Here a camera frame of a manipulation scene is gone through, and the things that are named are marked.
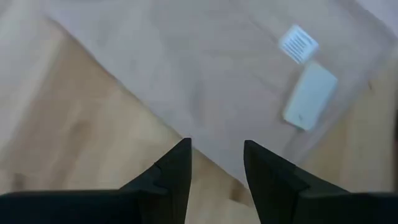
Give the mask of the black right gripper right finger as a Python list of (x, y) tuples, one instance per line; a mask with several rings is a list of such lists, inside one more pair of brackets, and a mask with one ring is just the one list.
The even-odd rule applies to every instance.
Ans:
[(398, 194), (351, 193), (252, 140), (244, 167), (261, 224), (398, 224)]

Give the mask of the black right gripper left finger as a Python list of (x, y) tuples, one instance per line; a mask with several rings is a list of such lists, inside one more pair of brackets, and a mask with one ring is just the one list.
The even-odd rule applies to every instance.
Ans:
[(184, 138), (120, 189), (0, 195), (0, 224), (184, 224), (192, 140)]

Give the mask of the pink towel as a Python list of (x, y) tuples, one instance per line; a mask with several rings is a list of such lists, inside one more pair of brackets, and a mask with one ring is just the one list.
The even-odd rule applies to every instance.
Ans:
[(397, 41), (357, 0), (49, 0), (45, 8), (240, 182), (245, 140), (301, 161)]

